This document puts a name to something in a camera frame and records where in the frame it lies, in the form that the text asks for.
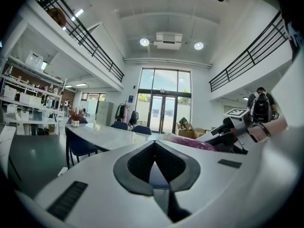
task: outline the ceiling vent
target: ceiling vent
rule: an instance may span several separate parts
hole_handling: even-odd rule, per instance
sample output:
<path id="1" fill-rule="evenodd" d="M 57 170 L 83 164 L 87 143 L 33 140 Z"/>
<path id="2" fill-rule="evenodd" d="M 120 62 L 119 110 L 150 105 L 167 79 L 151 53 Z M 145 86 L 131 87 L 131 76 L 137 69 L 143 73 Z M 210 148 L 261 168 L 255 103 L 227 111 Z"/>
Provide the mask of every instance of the ceiling vent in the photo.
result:
<path id="1" fill-rule="evenodd" d="M 172 32 L 156 32 L 156 41 L 153 42 L 157 49 L 179 50 L 182 34 Z"/>

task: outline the trees outside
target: trees outside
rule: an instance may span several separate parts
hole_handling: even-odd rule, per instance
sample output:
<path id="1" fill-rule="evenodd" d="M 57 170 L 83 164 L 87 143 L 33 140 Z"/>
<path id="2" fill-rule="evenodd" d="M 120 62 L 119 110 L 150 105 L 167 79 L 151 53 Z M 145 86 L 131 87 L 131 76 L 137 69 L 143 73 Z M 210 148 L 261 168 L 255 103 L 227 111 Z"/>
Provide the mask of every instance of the trees outside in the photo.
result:
<path id="1" fill-rule="evenodd" d="M 183 91 L 184 93 L 190 93 L 190 91 L 188 89 L 184 89 Z M 182 104 L 182 105 L 190 105 L 190 98 L 186 98 L 186 97 L 179 97 L 178 99 L 178 104 Z"/>
<path id="2" fill-rule="evenodd" d="M 139 100 L 139 101 L 148 102 L 148 97 L 147 97 L 146 94 L 139 94 L 138 100 Z"/>

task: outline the person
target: person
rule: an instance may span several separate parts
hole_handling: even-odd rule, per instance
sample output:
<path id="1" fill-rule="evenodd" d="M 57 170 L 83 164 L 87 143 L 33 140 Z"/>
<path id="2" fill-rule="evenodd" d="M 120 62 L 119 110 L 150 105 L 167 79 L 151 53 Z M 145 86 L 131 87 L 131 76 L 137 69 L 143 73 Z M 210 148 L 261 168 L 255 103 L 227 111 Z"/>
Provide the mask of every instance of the person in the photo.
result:
<path id="1" fill-rule="evenodd" d="M 285 30 L 293 52 L 293 61 L 301 48 L 303 48 L 304 38 L 304 20 L 300 10 L 303 9 L 302 0 L 278 0 L 282 12 L 282 18 L 285 23 Z M 284 117 L 275 121 L 265 123 L 264 126 L 271 134 L 280 133 L 287 128 L 287 122 Z M 259 127 L 250 128 L 249 133 L 258 140 L 267 137 Z"/>
<path id="2" fill-rule="evenodd" d="M 273 99 L 273 97 L 271 96 L 271 94 L 269 94 L 268 92 L 266 92 L 266 90 L 263 87 L 259 87 L 256 90 L 256 92 L 258 94 L 263 93 L 263 92 L 266 93 L 266 97 L 269 100 L 269 104 L 271 106 L 272 112 L 277 112 L 276 103 L 275 103 L 275 100 Z M 253 104 L 255 98 L 256 98 L 256 96 L 255 96 L 254 93 L 249 96 L 248 101 L 247 101 L 247 109 L 251 109 L 252 104 Z"/>
<path id="3" fill-rule="evenodd" d="M 70 107 L 70 101 L 68 99 L 66 99 L 65 101 L 65 117 L 68 117 L 69 116 L 69 107 Z"/>

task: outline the black metal railing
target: black metal railing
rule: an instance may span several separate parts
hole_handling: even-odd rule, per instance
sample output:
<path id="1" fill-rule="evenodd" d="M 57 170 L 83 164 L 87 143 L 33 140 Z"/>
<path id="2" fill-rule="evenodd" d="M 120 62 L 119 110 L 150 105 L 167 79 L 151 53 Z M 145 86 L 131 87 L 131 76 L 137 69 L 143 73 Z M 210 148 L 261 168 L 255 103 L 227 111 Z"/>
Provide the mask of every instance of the black metal railing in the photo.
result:
<path id="1" fill-rule="evenodd" d="M 79 45 L 83 46 L 95 57 L 110 73 L 120 82 L 124 74 L 113 60 L 100 47 L 90 32 L 85 28 L 81 21 L 75 16 L 64 0 L 36 0 L 36 2 L 65 30 L 69 36 L 75 39 Z"/>
<path id="2" fill-rule="evenodd" d="M 261 62 L 288 40 L 281 12 L 278 12 L 263 32 L 228 67 L 209 83 L 211 92 L 228 84 Z"/>

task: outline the glass door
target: glass door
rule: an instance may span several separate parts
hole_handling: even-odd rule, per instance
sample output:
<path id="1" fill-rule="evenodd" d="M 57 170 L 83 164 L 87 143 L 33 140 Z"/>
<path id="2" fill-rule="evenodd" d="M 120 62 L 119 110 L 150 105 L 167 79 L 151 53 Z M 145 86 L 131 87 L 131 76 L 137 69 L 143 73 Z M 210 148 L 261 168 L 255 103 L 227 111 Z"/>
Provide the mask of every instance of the glass door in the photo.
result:
<path id="1" fill-rule="evenodd" d="M 173 130 L 176 97 L 153 95 L 148 125 L 153 133 L 171 133 Z"/>

